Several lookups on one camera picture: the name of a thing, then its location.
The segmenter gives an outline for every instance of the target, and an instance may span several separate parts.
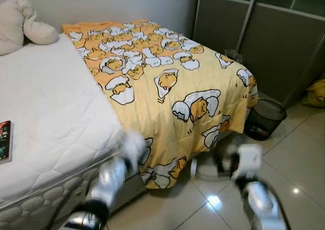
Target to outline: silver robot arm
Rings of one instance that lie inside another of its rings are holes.
[[[258,145],[241,145],[233,157],[232,182],[239,188],[243,208],[253,230],[290,230],[275,191],[257,177],[262,164]]]
[[[114,197],[123,185],[125,175],[137,169],[138,160],[146,148],[141,135],[125,134],[116,155],[102,164],[99,178],[59,230],[102,230],[109,217]]]

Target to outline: wastebasket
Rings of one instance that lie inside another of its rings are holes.
[[[279,104],[258,100],[248,115],[244,132],[255,140],[266,140],[285,118],[286,111]]]

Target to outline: book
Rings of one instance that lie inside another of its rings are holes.
[[[0,164],[11,161],[12,122],[0,123]]]

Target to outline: white wall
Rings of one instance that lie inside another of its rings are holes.
[[[196,0],[29,0],[39,17],[61,31],[62,23],[151,19],[191,36]]]

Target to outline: yellow comforter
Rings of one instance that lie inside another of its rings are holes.
[[[242,133],[257,102],[244,66],[154,22],[63,29],[123,125],[146,138],[139,163],[147,188],[173,186],[190,155],[209,150],[220,132]]]

